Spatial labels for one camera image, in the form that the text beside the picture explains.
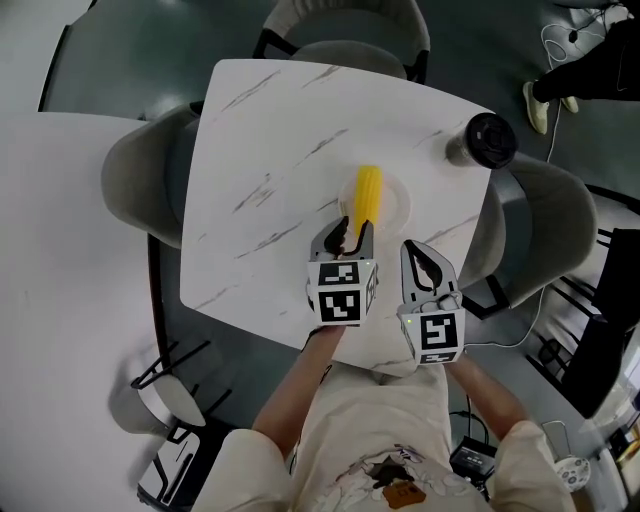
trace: sneaker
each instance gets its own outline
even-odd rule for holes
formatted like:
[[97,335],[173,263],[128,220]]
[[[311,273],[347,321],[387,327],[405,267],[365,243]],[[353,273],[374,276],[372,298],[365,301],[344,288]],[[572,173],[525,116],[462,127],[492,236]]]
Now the sneaker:
[[533,82],[527,82],[522,87],[524,99],[527,102],[527,114],[533,129],[542,135],[547,133],[547,110],[549,103],[540,103],[533,97]]
[[567,98],[562,98],[562,104],[565,108],[571,112],[572,114],[577,114],[578,110],[578,100],[576,100],[575,96],[568,96]]

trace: beige t-shirt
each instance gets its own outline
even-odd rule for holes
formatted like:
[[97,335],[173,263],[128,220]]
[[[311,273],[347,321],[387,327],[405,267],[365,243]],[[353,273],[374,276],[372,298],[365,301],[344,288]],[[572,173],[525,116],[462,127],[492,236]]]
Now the beige t-shirt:
[[441,366],[384,386],[358,370],[332,373],[307,417],[293,475],[269,438],[236,430],[193,512],[575,510],[543,432],[529,421],[498,448],[490,504],[451,471]]

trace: black tumbler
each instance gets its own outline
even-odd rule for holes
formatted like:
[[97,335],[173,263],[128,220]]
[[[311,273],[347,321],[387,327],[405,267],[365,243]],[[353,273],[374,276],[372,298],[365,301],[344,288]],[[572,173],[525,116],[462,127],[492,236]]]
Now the black tumbler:
[[481,165],[500,169],[518,150],[518,139],[509,123],[496,114],[478,114],[453,137],[445,149],[447,160],[457,167]]

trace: black pants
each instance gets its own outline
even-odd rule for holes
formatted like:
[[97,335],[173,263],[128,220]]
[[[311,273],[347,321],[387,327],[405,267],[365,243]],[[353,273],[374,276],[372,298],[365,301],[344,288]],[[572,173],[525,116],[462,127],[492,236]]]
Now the black pants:
[[584,100],[640,101],[640,20],[611,27],[606,39],[581,59],[558,66],[533,84],[544,103],[576,96]]

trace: marble tabletop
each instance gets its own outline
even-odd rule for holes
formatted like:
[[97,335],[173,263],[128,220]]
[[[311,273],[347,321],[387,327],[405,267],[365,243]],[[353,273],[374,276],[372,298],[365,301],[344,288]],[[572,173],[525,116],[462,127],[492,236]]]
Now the marble tabletop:
[[392,375],[413,371],[396,317],[400,245],[408,238],[429,243],[460,273],[489,171],[453,167],[444,148],[486,111],[351,68],[219,62],[191,164],[182,302],[302,348],[315,327],[305,293],[311,240],[340,215],[338,194],[358,167],[377,165],[406,187],[411,214],[401,234],[376,240],[376,301],[364,326],[347,329],[335,359]]

